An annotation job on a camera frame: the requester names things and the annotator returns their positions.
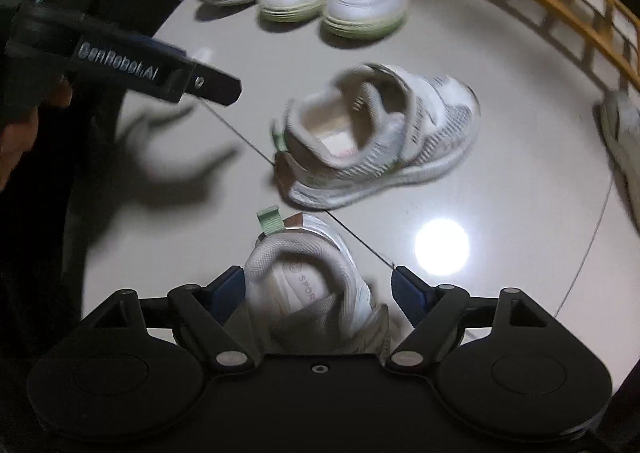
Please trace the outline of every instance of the grout line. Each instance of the grout line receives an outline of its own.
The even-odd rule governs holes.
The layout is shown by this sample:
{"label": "grout line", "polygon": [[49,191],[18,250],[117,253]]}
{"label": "grout line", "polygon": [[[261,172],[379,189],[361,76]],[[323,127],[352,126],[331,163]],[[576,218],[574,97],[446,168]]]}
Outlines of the grout line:
{"label": "grout line", "polygon": [[574,288],[575,282],[577,281],[578,276],[580,276],[580,273],[582,272],[582,268],[584,267],[584,264],[587,261],[587,256],[589,256],[589,252],[591,250],[591,246],[593,245],[593,242],[596,239],[596,235],[598,233],[598,229],[600,229],[600,223],[601,223],[602,218],[604,216],[604,210],[607,208],[607,203],[609,202],[609,195],[611,193],[611,189],[613,188],[613,182],[614,182],[614,175],[612,173],[611,174],[611,182],[609,182],[609,189],[607,190],[607,195],[604,198],[604,204],[602,205],[602,211],[600,211],[600,216],[598,218],[598,223],[596,223],[596,228],[593,231],[593,235],[591,236],[591,241],[589,242],[589,245],[587,246],[587,252],[584,253],[584,257],[582,258],[582,261],[580,262],[580,267],[578,267],[578,272],[575,274],[574,280],[571,282],[571,285],[569,286],[569,290],[564,295],[564,298],[562,298],[562,301],[560,302],[560,306],[558,307],[558,310],[556,310],[556,313],[554,314],[554,318],[558,317],[558,314],[560,313],[562,307],[564,306],[564,303],[566,302],[567,298],[569,298],[569,294],[571,294],[571,291]]}
{"label": "grout line", "polygon": [[[204,107],[209,110],[209,112],[213,113],[213,115],[216,116],[216,118],[222,123],[224,124],[228,129],[230,129],[231,131],[233,131],[239,138],[241,138],[243,141],[245,141],[245,143],[247,143],[251,148],[253,148],[253,150],[260,155],[263,159],[265,159],[269,164],[271,164],[271,166],[274,165],[273,161],[267,157],[263,152],[261,152],[256,146],[255,144],[252,144],[244,135],[242,135],[236,128],[234,128],[233,126],[231,126],[231,124],[229,124],[218,112],[216,112],[216,110],[213,109],[212,106],[210,106],[205,100],[200,99],[199,97],[197,98],[199,102],[201,102]],[[374,251],[368,243],[364,242],[363,239],[361,239],[361,237],[359,237],[358,235],[356,235],[349,227],[345,226],[340,220],[338,220],[338,218],[336,218],[336,216],[331,213],[330,211],[323,211],[324,213],[328,214],[332,219],[334,219],[334,221],[339,224],[345,231],[347,231],[352,237],[354,237],[356,240],[358,240],[362,245],[364,245],[367,249],[369,249],[370,252],[372,252],[378,259],[382,260],[383,263],[385,263],[387,266],[389,266],[390,268],[394,267],[393,263],[390,263],[389,261],[387,261],[385,258],[383,258],[379,253],[377,253],[376,251]]]}

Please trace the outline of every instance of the human hand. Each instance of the human hand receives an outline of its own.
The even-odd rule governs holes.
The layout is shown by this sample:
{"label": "human hand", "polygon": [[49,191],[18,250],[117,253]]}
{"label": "human hand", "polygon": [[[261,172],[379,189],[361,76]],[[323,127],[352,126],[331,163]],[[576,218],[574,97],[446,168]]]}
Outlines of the human hand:
{"label": "human hand", "polygon": [[[51,106],[68,106],[73,91],[66,78],[54,88],[44,102]],[[28,152],[36,141],[38,134],[38,109],[24,121],[7,125],[0,133],[0,192],[6,186],[9,176],[20,162],[24,153]]]}

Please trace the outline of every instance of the silver bolt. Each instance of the silver bolt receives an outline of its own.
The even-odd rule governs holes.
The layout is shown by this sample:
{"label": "silver bolt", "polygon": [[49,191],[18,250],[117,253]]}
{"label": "silver bolt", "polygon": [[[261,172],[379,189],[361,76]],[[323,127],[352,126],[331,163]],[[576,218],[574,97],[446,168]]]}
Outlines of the silver bolt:
{"label": "silver bolt", "polygon": [[418,352],[404,350],[393,354],[391,360],[399,367],[416,367],[423,361],[423,357]]}
{"label": "silver bolt", "polygon": [[238,352],[236,350],[228,350],[226,352],[220,352],[216,356],[216,361],[219,365],[224,367],[239,367],[244,365],[248,360],[246,354]]}

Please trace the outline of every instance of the tile floor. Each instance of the tile floor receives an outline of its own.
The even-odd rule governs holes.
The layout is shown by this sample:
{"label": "tile floor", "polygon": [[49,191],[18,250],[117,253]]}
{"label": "tile floor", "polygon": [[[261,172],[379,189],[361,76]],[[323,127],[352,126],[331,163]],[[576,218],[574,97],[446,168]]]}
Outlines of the tile floor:
{"label": "tile floor", "polygon": [[389,303],[397,337],[410,326],[389,277],[406,265],[472,295],[521,287],[604,361],[615,386],[638,360],[640,238],[594,121],[602,94],[510,14],[487,0],[413,0],[402,30],[354,47],[321,36],[317,21],[270,26],[255,7],[185,0],[157,37],[240,77],[244,93],[227,109],[127,95],[116,166],[96,203],[107,207],[95,212],[85,313],[121,287],[164,295],[242,265],[260,232],[255,212],[292,212],[271,182],[272,120],[339,69],[387,62],[455,75],[482,106],[479,140],[447,176],[321,215]]}

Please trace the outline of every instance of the green pull tab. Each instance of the green pull tab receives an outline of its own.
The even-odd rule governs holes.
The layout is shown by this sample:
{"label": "green pull tab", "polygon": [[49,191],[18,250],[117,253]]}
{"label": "green pull tab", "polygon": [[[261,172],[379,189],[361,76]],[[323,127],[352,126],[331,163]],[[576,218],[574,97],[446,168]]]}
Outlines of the green pull tab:
{"label": "green pull tab", "polygon": [[287,151],[289,151],[289,148],[287,148],[287,143],[284,140],[284,133],[277,130],[275,121],[271,125],[271,138],[273,139],[273,146],[276,147],[276,151],[279,151],[281,153],[286,153]]}
{"label": "green pull tab", "polygon": [[257,216],[265,236],[284,231],[284,222],[277,206],[263,209],[257,213]]}

